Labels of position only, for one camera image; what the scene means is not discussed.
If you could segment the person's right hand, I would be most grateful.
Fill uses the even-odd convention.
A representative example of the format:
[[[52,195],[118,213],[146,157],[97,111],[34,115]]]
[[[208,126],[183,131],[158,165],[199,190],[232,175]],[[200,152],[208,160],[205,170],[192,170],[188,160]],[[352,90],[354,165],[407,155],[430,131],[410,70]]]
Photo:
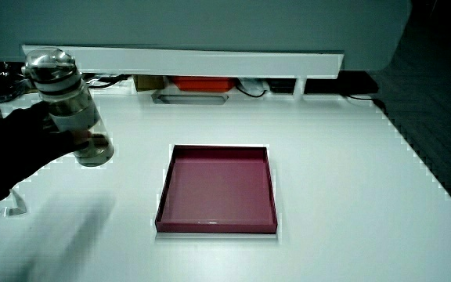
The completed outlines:
[[[0,193],[49,162],[84,149],[91,138],[87,129],[58,131],[45,102],[13,110],[0,120]]]

